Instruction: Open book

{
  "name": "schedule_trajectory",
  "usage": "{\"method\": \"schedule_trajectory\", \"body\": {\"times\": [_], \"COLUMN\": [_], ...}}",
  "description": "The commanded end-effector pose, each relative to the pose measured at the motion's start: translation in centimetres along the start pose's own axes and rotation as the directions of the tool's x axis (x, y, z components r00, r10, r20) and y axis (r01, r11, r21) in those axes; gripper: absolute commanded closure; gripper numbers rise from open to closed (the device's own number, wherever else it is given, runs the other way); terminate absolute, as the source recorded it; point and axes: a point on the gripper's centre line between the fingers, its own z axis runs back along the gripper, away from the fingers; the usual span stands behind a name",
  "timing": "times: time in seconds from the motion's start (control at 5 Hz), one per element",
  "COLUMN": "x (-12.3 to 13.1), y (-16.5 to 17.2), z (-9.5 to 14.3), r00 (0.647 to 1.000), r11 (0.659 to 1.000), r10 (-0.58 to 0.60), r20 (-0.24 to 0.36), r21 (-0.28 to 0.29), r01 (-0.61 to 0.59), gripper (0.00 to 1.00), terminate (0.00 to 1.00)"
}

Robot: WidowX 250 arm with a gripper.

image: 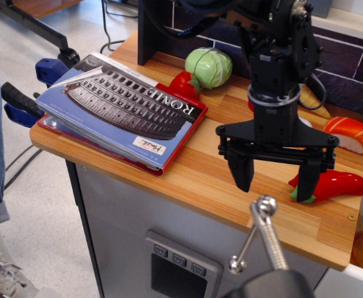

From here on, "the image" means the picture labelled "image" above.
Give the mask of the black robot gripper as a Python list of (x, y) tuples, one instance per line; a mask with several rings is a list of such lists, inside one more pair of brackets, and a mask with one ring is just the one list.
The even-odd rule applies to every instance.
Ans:
[(249, 57), (249, 102), (254, 118), (221, 125), (219, 154), (228, 161), (236, 186), (249, 192), (254, 161), (301, 165), (297, 201), (311, 199), (319, 181), (318, 166), (335, 164), (338, 138), (311, 128), (298, 116), (302, 83), (312, 74), (310, 63), (296, 70), (290, 55), (282, 52), (253, 53)]

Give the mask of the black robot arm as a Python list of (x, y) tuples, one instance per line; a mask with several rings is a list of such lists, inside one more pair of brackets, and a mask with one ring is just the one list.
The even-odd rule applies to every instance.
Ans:
[(254, 161), (298, 165), (298, 202), (309, 200), (321, 173), (333, 169), (338, 138), (313, 129), (298, 116), (302, 86), (321, 65), (321, 47), (311, 24), (307, 1), (182, 1), (181, 6), (203, 16), (184, 31), (160, 22), (157, 1), (139, 3), (138, 63), (156, 52), (158, 36), (184, 40), (195, 37), (217, 20), (239, 29), (242, 51), (250, 68), (248, 88), (254, 118), (221, 125), (219, 154), (228, 162), (237, 187), (250, 189)]

